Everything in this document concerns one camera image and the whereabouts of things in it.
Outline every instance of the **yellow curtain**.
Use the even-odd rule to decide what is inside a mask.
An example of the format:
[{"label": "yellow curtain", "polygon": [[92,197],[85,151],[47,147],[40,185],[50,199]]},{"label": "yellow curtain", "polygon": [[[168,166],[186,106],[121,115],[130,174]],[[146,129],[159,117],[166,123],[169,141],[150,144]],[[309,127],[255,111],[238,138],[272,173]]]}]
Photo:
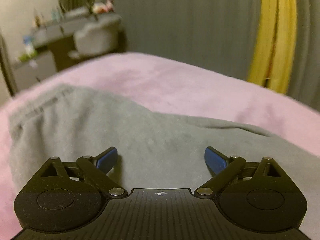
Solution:
[{"label": "yellow curtain", "polygon": [[261,0],[261,16],[248,81],[286,93],[297,36],[296,0]]}]

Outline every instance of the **bottle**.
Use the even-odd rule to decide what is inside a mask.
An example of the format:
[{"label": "bottle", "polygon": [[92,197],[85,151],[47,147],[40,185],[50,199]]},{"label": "bottle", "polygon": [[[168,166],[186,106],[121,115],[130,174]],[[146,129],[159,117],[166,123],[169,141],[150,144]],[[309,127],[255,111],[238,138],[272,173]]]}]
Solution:
[{"label": "bottle", "polygon": [[43,25],[44,27],[46,27],[45,26],[45,18],[44,18],[43,14],[41,14],[41,23],[40,24]]},{"label": "bottle", "polygon": [[52,17],[53,22],[57,20],[57,12],[56,12],[55,8],[52,8],[52,10],[51,10],[51,17]]},{"label": "bottle", "polygon": [[63,19],[63,13],[61,11],[61,8],[57,6],[57,14],[59,16],[59,20],[61,21]]},{"label": "bottle", "polygon": [[57,7],[54,11],[56,13],[56,21],[59,22],[61,20],[61,15],[60,15],[60,12],[59,12],[59,8]]},{"label": "bottle", "polygon": [[34,9],[34,17],[35,17],[35,20],[34,20],[35,27],[40,28],[40,25],[41,25],[40,24],[40,17],[38,16],[36,9]]},{"label": "bottle", "polygon": [[32,45],[32,37],[26,35],[23,37],[24,48],[26,50],[26,54],[31,58],[36,53],[35,48]]}]

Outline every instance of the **white wall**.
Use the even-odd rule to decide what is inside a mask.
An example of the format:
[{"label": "white wall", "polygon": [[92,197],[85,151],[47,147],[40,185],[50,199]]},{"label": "white wall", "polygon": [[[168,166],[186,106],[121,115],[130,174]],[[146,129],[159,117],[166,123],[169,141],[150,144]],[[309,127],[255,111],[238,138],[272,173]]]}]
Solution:
[{"label": "white wall", "polygon": [[24,50],[22,37],[30,32],[34,9],[50,20],[51,10],[56,6],[58,0],[0,0],[0,28],[11,61],[17,52]]}]

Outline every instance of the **stuffed toy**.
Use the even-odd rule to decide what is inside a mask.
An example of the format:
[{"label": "stuffed toy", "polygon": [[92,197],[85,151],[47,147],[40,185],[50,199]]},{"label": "stuffed toy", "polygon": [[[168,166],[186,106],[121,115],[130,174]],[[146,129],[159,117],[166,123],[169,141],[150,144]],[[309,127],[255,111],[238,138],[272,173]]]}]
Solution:
[{"label": "stuffed toy", "polygon": [[106,0],[105,4],[95,4],[92,8],[92,11],[96,14],[114,12],[113,0]]}]

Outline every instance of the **ribbed black surface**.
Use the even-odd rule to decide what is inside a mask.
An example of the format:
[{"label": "ribbed black surface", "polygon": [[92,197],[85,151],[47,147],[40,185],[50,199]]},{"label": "ribbed black surface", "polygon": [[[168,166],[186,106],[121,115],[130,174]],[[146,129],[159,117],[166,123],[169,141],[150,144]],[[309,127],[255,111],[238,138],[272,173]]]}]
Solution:
[{"label": "ribbed black surface", "polygon": [[135,189],[125,199],[111,200],[103,213],[83,228],[61,234],[43,234],[26,229],[16,239],[307,240],[308,238],[298,230],[260,234],[238,228],[223,217],[213,201],[195,198],[188,189]]}]

